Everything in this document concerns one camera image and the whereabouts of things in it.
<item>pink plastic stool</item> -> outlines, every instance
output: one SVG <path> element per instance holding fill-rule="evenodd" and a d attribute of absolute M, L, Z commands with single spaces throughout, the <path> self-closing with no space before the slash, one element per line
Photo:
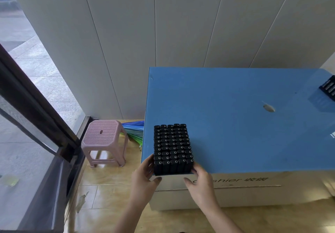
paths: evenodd
<path fill-rule="evenodd" d="M 120 133 L 125 135 L 123 147 L 119 147 Z M 122 124 L 116 120 L 94 120 L 88 125 L 81 148 L 91 167 L 97 164 L 117 163 L 122 167 L 126 163 L 125 154 L 128 144 L 128 135 Z M 114 159 L 93 159 L 91 151 L 109 151 Z"/>

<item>wooden floor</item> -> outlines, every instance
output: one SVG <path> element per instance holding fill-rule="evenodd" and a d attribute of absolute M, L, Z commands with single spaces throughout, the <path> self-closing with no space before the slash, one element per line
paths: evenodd
<path fill-rule="evenodd" d="M 102 153 L 100 158 L 108 155 Z M 98 165 L 87 161 L 65 222 L 64 232 L 112 232 L 125 207 L 131 173 L 139 166 L 141 152 L 134 141 L 128 143 L 124 167 Z M 88 195 L 79 213 L 80 196 Z M 335 233 L 335 202 L 332 198 L 300 205 L 258 206 L 223 209 L 246 233 Z M 136 232 L 213 232 L 199 209 L 151 211 L 146 206 Z"/>

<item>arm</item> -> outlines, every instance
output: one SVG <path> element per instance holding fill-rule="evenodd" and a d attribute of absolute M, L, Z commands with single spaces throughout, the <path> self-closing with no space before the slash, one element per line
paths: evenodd
<path fill-rule="evenodd" d="M 198 177 L 194 184 L 184 178 L 193 200 L 205 214 L 216 233 L 243 233 L 243 231 L 221 210 L 214 193 L 213 178 L 199 164 L 194 163 L 192 173 Z"/>
<path fill-rule="evenodd" d="M 131 175 L 131 189 L 128 205 L 116 223 L 115 233 L 132 233 L 135 231 L 142 211 L 151 200 L 162 178 L 150 181 L 153 175 L 153 155 L 145 159 Z"/>

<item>paneled wall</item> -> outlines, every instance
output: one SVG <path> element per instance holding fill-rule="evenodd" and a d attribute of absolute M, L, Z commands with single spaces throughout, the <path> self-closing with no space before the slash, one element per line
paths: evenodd
<path fill-rule="evenodd" d="M 148 68 L 319 68 L 335 0 L 19 0 L 84 112 L 144 118 Z"/>

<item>person's left hand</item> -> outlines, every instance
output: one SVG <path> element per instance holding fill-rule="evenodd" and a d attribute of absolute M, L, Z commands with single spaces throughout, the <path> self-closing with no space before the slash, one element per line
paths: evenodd
<path fill-rule="evenodd" d="M 153 181 L 150 181 L 150 177 L 153 175 L 153 154 L 145 159 L 138 169 L 136 169 L 131 175 L 131 189 L 130 199 L 131 205 L 136 206 L 139 209 L 144 207 L 151 200 L 153 193 L 155 192 L 158 184 L 162 178 L 157 177 Z"/>

